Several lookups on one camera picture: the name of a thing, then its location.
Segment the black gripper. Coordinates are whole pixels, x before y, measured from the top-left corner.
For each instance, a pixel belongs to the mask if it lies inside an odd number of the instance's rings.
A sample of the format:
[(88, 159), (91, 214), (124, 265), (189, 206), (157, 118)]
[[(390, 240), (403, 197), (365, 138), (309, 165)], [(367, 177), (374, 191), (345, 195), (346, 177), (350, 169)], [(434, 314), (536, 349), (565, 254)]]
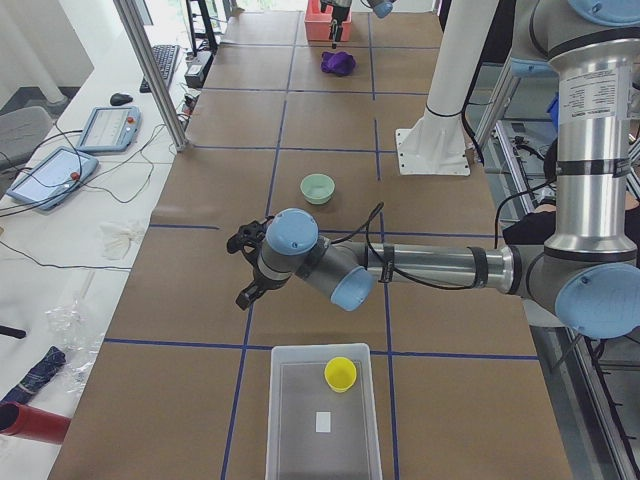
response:
[(229, 254), (241, 252), (244, 259), (253, 269), (253, 280), (240, 291), (235, 300), (236, 305), (241, 310), (248, 310), (267, 291), (280, 289), (288, 281), (287, 276), (282, 279), (268, 277), (259, 269), (258, 265), (261, 245), (266, 237), (268, 223), (273, 219), (273, 215), (268, 215), (262, 221), (253, 220), (249, 224), (241, 225), (237, 233), (227, 240), (227, 252)]
[(320, 0), (320, 12), (326, 13), (331, 9), (330, 35), (331, 48), (336, 49), (341, 41), (342, 23), (350, 14), (352, 0)]

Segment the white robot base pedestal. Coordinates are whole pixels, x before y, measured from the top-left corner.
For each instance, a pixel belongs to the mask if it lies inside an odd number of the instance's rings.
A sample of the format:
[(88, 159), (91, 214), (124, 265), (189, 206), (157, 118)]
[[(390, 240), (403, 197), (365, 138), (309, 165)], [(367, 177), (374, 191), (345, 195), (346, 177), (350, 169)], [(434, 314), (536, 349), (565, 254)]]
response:
[(465, 99), (498, 8), (498, 0), (451, 3), (424, 114), (396, 131), (402, 175), (468, 176)]

